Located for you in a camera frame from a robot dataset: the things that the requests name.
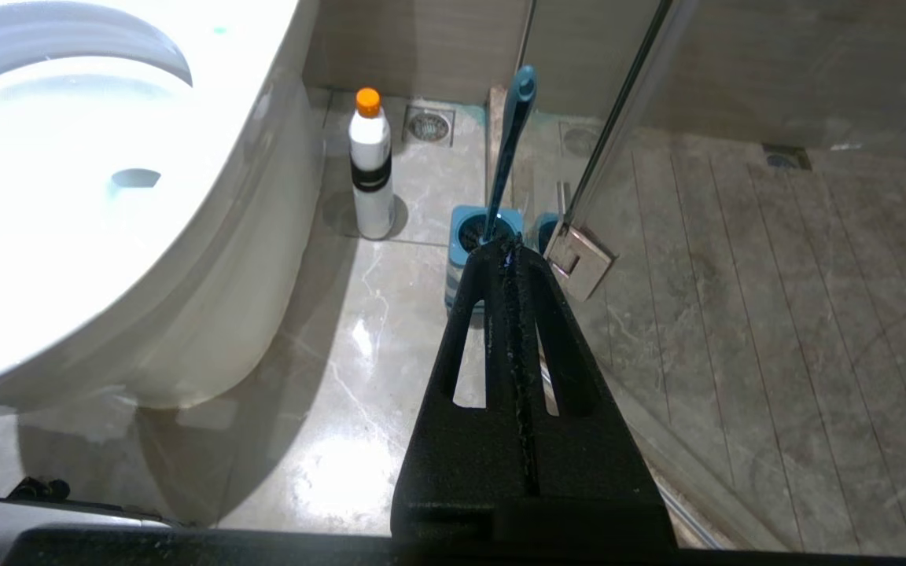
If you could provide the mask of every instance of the black plastic part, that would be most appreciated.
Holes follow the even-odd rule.
[[[71,492],[64,480],[37,480],[36,477],[24,477],[7,495],[7,499],[22,501],[63,502]]]
[[[453,391],[484,301],[485,408]],[[560,416],[547,414],[538,333]],[[393,492],[399,540],[676,548],[665,504],[557,281],[518,239],[467,260]]]
[[[362,193],[375,193],[387,186],[389,176],[391,175],[392,156],[387,156],[387,161],[380,168],[373,171],[362,171],[355,165],[355,161],[349,158],[349,164],[352,166],[352,184]]]
[[[628,540],[618,530],[619,540]],[[390,538],[254,531],[45,527],[26,531],[4,566],[906,566],[906,558],[679,550],[666,553],[563,545],[400,543]]]

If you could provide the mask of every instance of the glass shower door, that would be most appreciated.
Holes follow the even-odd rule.
[[[524,215],[532,247],[546,248],[583,172],[595,161],[601,133],[639,58],[639,47],[650,30],[659,28],[671,4],[669,0],[532,3],[521,64],[538,72],[538,96],[519,140],[506,193],[507,203]]]
[[[576,318],[727,544],[906,555],[906,3],[682,4],[551,261],[608,258]]]

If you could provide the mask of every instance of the metal door hinge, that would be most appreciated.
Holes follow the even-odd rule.
[[[565,293],[576,300],[588,300],[613,260],[589,237],[561,219],[555,232],[543,257]]]

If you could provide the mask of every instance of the shower drain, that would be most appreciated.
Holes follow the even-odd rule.
[[[587,126],[561,124],[562,147],[574,157],[588,158],[593,155],[600,133]]]
[[[812,165],[809,164],[809,156],[806,155],[805,148],[762,143],[761,149],[764,150],[764,158],[767,164],[772,167],[805,169],[805,171],[812,171],[813,169]]]
[[[410,106],[407,107],[407,121],[403,129],[414,140],[452,145],[453,117],[453,112]]]

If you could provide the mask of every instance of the tile grout line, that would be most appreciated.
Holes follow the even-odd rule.
[[[906,380],[904,379],[904,372],[900,368],[900,363],[897,362],[897,354],[894,350],[893,341],[890,339],[889,334],[887,333],[886,327],[883,325],[883,318],[880,315],[880,309],[876,306],[876,301],[873,300],[873,293],[869,290],[869,281],[866,279],[866,272],[862,268],[862,262],[859,261],[859,256],[855,253],[855,245],[852,244],[852,237],[849,235],[848,227],[845,225],[844,219],[842,219],[841,209],[838,208],[837,198],[834,197],[834,191],[831,189],[830,183],[827,183],[827,177],[820,175],[821,183],[824,185],[824,189],[827,189],[827,195],[830,196],[830,205],[834,208],[834,214],[838,217],[838,223],[841,223],[842,233],[845,236],[845,241],[848,243],[849,251],[852,254],[852,258],[855,259],[855,266],[859,270],[859,277],[862,279],[862,286],[866,290],[866,297],[869,300],[869,304],[873,307],[873,315],[876,316],[876,322],[880,325],[880,333],[877,333],[877,336],[883,336],[884,341],[887,344],[887,348],[890,351],[891,361],[894,363],[894,369],[897,370],[897,376],[900,378],[901,387],[904,389],[904,394],[906,394]]]
[[[859,268],[859,274],[862,277],[863,286],[865,286],[865,288],[866,288],[866,293],[869,293],[869,300],[870,300],[871,304],[873,304],[873,312],[876,314],[876,319],[878,320],[878,323],[880,323],[880,329],[882,330],[882,336],[884,337],[884,340],[887,343],[887,347],[890,348],[891,357],[893,357],[894,365],[897,368],[897,373],[901,377],[901,383],[903,384],[904,390],[906,391],[906,380],[903,379],[903,376],[905,375],[905,373],[903,372],[903,370],[900,369],[900,366],[897,363],[897,356],[896,356],[896,354],[894,354],[894,347],[893,347],[893,343],[890,339],[890,333],[888,331],[888,327],[884,325],[883,318],[880,315],[880,308],[878,308],[876,301],[873,300],[873,295],[871,294],[871,291],[869,290],[869,281],[866,279],[865,270],[862,268],[862,262],[859,261],[858,255],[855,253],[855,246],[853,246],[852,238],[851,238],[851,235],[849,235],[848,227],[845,225],[844,219],[842,219],[841,208],[838,206],[838,202],[837,202],[838,198],[834,196],[834,191],[831,189],[830,184],[827,184],[827,193],[830,194],[830,202],[831,202],[831,204],[834,205],[834,212],[835,212],[835,214],[838,215],[838,221],[841,222],[842,232],[845,233],[845,240],[848,241],[849,248],[851,248],[853,257],[855,257],[856,267]],[[876,230],[877,233],[884,232],[883,226],[880,225],[880,222],[877,222],[877,219],[873,219],[872,222],[873,222],[873,228]],[[902,282],[904,283],[904,286],[906,289],[906,281],[904,281],[904,276],[900,270],[900,265],[897,263],[896,258],[893,255],[893,250],[890,247],[890,244],[888,244],[886,246],[886,248],[887,248],[887,251],[891,255],[891,259],[893,260],[894,266],[897,268],[897,273],[900,276],[900,279],[902,280]]]
[[[859,184],[860,184],[860,186],[863,186],[863,187],[866,186],[866,183],[863,182],[863,180],[860,180],[860,177],[859,177]],[[867,191],[862,191],[862,193],[860,193],[858,196],[859,200],[862,201],[862,204],[865,204],[866,207],[870,208],[874,212],[875,218],[873,219],[873,222],[876,226],[877,232],[880,233],[880,235],[885,237],[885,239],[887,241],[887,243],[886,243],[887,251],[890,253],[890,257],[893,260],[893,264],[897,268],[897,274],[900,276],[900,280],[902,280],[902,282],[904,283],[904,289],[906,290],[906,276],[905,276],[906,270],[903,268],[903,266],[901,265],[901,262],[898,260],[898,258],[903,257],[903,255],[904,255],[902,253],[903,251],[898,250],[896,241],[894,241],[894,237],[891,237],[889,235],[889,231],[887,228],[888,222],[887,222],[887,219],[883,218],[883,216],[882,216],[882,209],[880,207],[877,207],[877,205],[875,203],[870,203],[870,201],[864,197],[865,194],[867,194]],[[906,319],[906,312],[904,313],[903,316],[901,316],[901,318],[898,318],[895,322],[891,322],[890,327],[893,327],[893,325],[895,325],[895,323],[897,323],[897,322],[902,322],[902,320],[904,320],[904,319]]]
[[[897,491],[897,483],[893,479],[893,474],[890,471],[890,466],[887,465],[886,456],[883,454],[883,444],[880,442],[880,433],[876,430],[876,425],[873,424],[873,417],[869,412],[869,402],[866,402],[866,394],[862,389],[862,382],[859,380],[859,375],[855,371],[855,362],[852,360],[852,352],[849,351],[848,343],[845,342],[845,334],[841,331],[841,322],[838,321],[838,311],[834,308],[834,301],[831,300],[831,291],[827,289],[827,279],[823,276],[823,269],[820,268],[819,262],[816,261],[816,252],[813,251],[812,238],[809,235],[809,229],[806,228],[806,221],[802,218],[802,209],[799,208],[799,200],[795,194],[795,186],[792,184],[792,179],[789,175],[784,175],[785,184],[788,185],[788,193],[792,196],[792,203],[795,204],[795,212],[799,218],[799,225],[801,225],[803,236],[806,239],[806,247],[809,248],[809,257],[813,261],[813,265],[816,266],[816,273],[820,276],[820,285],[823,286],[823,294],[827,298],[827,306],[830,306],[830,316],[834,318],[834,328],[838,331],[838,338],[841,340],[842,347],[845,349],[845,355],[848,357],[849,369],[852,372],[852,379],[855,380],[856,389],[859,390],[859,399],[862,400],[862,408],[866,412],[866,418],[869,420],[869,428],[873,430],[873,438],[876,439],[876,448],[878,455],[880,455],[880,462],[883,463],[883,468],[887,472],[887,479],[890,480],[890,487],[894,492],[894,497],[898,498],[900,501],[900,494]],[[904,521],[904,527],[906,529],[906,512],[904,512],[903,504],[897,505],[901,513],[901,519]]]
[[[652,300],[652,323],[655,326],[655,345],[659,352],[659,373],[662,377],[662,398],[666,401],[666,422],[670,425],[673,424],[673,415],[669,409],[669,393],[666,390],[666,369],[662,365],[662,341],[659,338],[659,315],[655,311],[655,292],[652,290],[652,268],[650,263],[648,263],[648,244],[645,241],[645,219],[643,218],[643,212],[641,211],[641,196],[639,195],[639,172],[635,168],[635,152],[632,150],[630,152],[632,155],[632,182],[635,186],[635,201],[639,205],[639,228],[641,233],[643,233],[643,254],[645,255],[645,275],[648,278],[648,295]]]
[[[806,369],[806,380],[809,382],[809,393],[813,395],[813,402],[816,404],[816,414],[820,416],[820,427],[823,428],[823,437],[827,441],[827,451],[830,452],[830,462],[834,465],[834,476],[838,479],[838,488],[841,490],[842,501],[845,503],[845,511],[848,512],[848,522],[852,527],[852,537],[855,539],[855,546],[859,550],[862,549],[862,545],[859,544],[859,534],[855,531],[855,520],[851,509],[849,509],[848,498],[845,497],[845,484],[841,480],[841,470],[838,469],[838,459],[834,455],[834,448],[831,445],[831,435],[827,433],[827,423],[823,419],[823,410],[820,409],[819,397],[816,394],[816,387],[813,386],[813,376],[809,372],[809,362],[806,361],[806,354],[802,350],[802,340],[799,340],[799,328],[795,325],[795,315],[792,313],[791,303],[788,300],[788,293],[785,291],[785,281],[783,276],[781,276],[781,268],[778,266],[778,257],[774,254],[774,246],[771,244],[771,233],[767,226],[767,219],[764,216],[764,208],[761,207],[760,198],[757,196],[757,187],[755,186],[753,173],[750,172],[750,166],[746,165],[747,176],[750,178],[750,190],[754,194],[754,201],[757,204],[757,211],[761,215],[761,223],[764,226],[764,233],[767,236],[768,250],[771,253],[771,259],[774,261],[775,272],[778,274],[778,285],[781,287],[781,294],[783,294],[783,299],[785,301],[785,308],[788,310],[788,318],[792,322],[792,331],[795,333],[795,344],[799,347],[799,355],[802,357],[802,366]]]
[[[743,313],[747,318],[747,329],[750,330],[750,343],[754,348],[754,362],[757,365],[757,372],[761,377],[761,387],[764,390],[764,401],[767,404],[768,419],[771,420],[771,430],[774,432],[775,447],[778,449],[778,460],[781,462],[781,476],[785,480],[785,490],[788,491],[788,501],[792,505],[792,515],[795,516],[795,533],[798,536],[799,548],[805,550],[805,544],[802,541],[802,527],[799,522],[799,511],[795,506],[795,497],[792,495],[791,482],[788,480],[788,472],[785,467],[785,454],[781,449],[781,438],[778,435],[778,426],[774,422],[774,414],[771,411],[771,396],[768,393],[767,381],[764,379],[764,369],[761,366],[761,355],[757,351],[757,338],[754,336],[754,325],[750,319],[750,311],[747,309],[747,300],[743,296],[743,283],[740,281],[740,268],[737,266],[736,253],[733,251],[732,237],[729,237],[729,225],[726,222],[726,211],[722,205],[722,197],[719,194],[719,182],[715,179],[715,167],[712,165],[712,158],[708,160],[709,172],[712,175],[712,184],[715,189],[715,198],[719,203],[719,213],[722,215],[722,226],[726,230],[726,246],[729,248],[729,255],[733,259],[733,272],[736,274],[736,284],[740,291],[740,304],[743,305]]]
[[[722,401],[719,398],[719,384],[715,378],[715,363],[712,361],[712,345],[708,340],[708,329],[705,328],[705,308],[702,307],[702,295],[698,290],[698,273],[694,268],[694,258],[691,258],[691,239],[687,236],[687,221],[683,217],[683,201],[680,199],[680,182],[676,179],[676,168],[673,166],[673,154],[668,154],[669,172],[673,175],[673,191],[676,193],[676,208],[680,213],[680,226],[683,229],[683,244],[687,249],[687,262],[691,265],[691,279],[694,280],[694,297],[698,301],[698,321],[701,322],[702,335],[705,337],[705,354],[708,355],[708,368],[712,374],[712,393],[715,394],[716,411],[719,413],[719,426],[722,428],[723,445],[726,447],[726,463],[729,465],[729,479],[736,487],[736,474],[733,473],[733,456],[729,451],[729,434],[726,431],[726,420],[722,416]]]

